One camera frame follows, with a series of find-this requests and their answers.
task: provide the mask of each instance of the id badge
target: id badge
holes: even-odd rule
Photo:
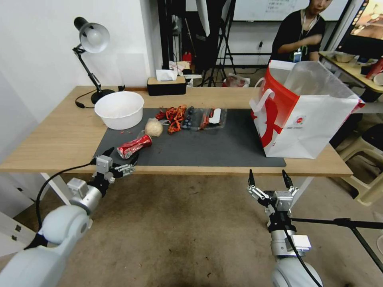
[[[293,63],[300,62],[301,58],[302,58],[302,52],[298,50],[298,52],[294,53]]]

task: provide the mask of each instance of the white bowl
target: white bowl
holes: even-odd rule
[[[124,130],[142,120],[144,99],[134,92],[115,92],[102,97],[95,104],[96,114],[108,128]]]
[[[374,83],[378,86],[383,86],[383,73],[379,73],[374,77]]]

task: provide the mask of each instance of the desk lamp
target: desk lamp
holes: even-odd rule
[[[97,91],[91,97],[92,103],[95,104],[103,96],[111,94],[115,91],[101,89],[101,83],[96,76],[89,71],[88,67],[81,58],[81,54],[84,52],[93,54],[102,52],[109,43],[110,35],[104,26],[97,23],[89,23],[82,17],[77,17],[75,19],[75,27],[80,32],[80,44],[72,50],[79,58],[92,83],[96,86]]]

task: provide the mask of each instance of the lanyard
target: lanyard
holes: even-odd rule
[[[303,25],[304,25],[304,23],[306,22],[306,13],[305,13],[305,10],[304,10],[304,9],[300,11],[300,18],[301,18],[301,21],[302,21],[302,30],[300,31],[299,40],[300,40],[300,38],[302,37],[302,34],[303,34]],[[310,32],[311,28],[313,28],[313,27],[315,26],[317,20],[318,20],[318,17],[315,17],[315,19],[313,19],[313,20],[311,21],[311,23],[310,23],[310,25],[309,25],[309,27],[308,27],[307,34]]]

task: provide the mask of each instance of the lamp base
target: lamp base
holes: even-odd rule
[[[97,101],[99,99],[101,99],[103,96],[106,96],[107,94],[111,94],[111,93],[114,93],[115,91],[113,90],[102,90],[101,92],[95,92],[92,96],[91,96],[91,101],[92,103],[97,103]]]

